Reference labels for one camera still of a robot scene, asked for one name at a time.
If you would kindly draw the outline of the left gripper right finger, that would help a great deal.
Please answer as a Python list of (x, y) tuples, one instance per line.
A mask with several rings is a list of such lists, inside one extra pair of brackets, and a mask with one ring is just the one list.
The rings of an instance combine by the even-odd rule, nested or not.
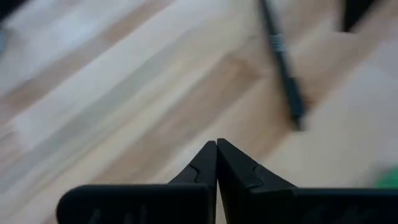
[(299, 188), (225, 139), (218, 183), (227, 224), (398, 224), (398, 190)]

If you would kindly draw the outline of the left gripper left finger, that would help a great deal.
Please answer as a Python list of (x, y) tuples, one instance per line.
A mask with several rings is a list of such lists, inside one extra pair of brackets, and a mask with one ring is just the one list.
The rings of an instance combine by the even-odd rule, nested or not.
[(166, 184), (81, 185), (58, 202), (58, 224), (215, 224), (217, 146), (208, 141)]

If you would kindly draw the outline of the green eraser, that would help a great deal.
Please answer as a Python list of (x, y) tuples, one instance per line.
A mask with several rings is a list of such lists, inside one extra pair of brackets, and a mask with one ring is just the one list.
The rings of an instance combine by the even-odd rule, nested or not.
[(374, 186), (384, 189), (398, 189), (398, 167), (382, 171), (374, 181)]

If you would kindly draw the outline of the black pen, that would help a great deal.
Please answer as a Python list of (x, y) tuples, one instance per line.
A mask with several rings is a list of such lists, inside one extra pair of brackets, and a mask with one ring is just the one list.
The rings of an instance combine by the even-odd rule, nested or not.
[(284, 37), (277, 23), (277, 15), (272, 9), (271, 0), (259, 0), (259, 7), (264, 19), (264, 27), (267, 32), (272, 54), (277, 71), (283, 86), (292, 126), (295, 130), (303, 129), (303, 117), (305, 116), (305, 103), (303, 101), (298, 83), (292, 75), (287, 61), (287, 47)]

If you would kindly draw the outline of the black mesh desk organizer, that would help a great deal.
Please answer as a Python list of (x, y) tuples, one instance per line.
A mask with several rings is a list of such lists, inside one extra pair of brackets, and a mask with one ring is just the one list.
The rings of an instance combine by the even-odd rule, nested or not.
[(376, 1), (378, 0), (342, 0), (341, 31), (351, 32)]

